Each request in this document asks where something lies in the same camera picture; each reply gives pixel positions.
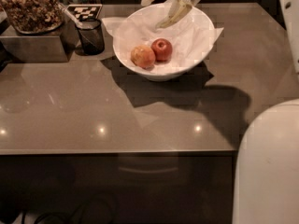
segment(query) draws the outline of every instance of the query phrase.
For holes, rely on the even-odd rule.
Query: red apple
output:
[[[143,69],[150,69],[156,61],[156,56],[152,48],[140,45],[132,49],[131,61]]]
[[[151,44],[151,48],[155,52],[157,62],[166,62],[171,58],[172,45],[170,41],[164,38],[156,39]]]

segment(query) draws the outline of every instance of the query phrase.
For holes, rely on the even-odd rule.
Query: glossy counter surface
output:
[[[0,74],[0,154],[234,151],[266,108],[299,97],[286,32],[256,4],[199,6],[224,27],[188,74],[151,82],[106,50]],[[127,16],[135,6],[104,6]]]

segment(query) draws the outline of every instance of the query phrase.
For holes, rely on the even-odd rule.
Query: glass jar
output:
[[[0,0],[9,23],[21,34],[52,31],[64,21],[58,0]]]

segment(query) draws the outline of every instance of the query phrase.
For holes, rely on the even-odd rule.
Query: black cup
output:
[[[76,25],[78,36],[87,55],[96,55],[105,49],[102,33],[102,22],[98,19],[80,20],[81,26]]]

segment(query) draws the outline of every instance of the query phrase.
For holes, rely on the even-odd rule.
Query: white bowl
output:
[[[113,49],[120,62],[152,81],[166,81],[191,70],[205,59],[217,39],[212,21],[196,7],[175,25],[156,29],[156,23],[167,16],[170,6],[164,3],[138,10],[125,19],[113,35]],[[155,63],[150,70],[134,65],[130,59],[131,50],[141,44],[150,46],[160,37],[172,43],[171,59]]]

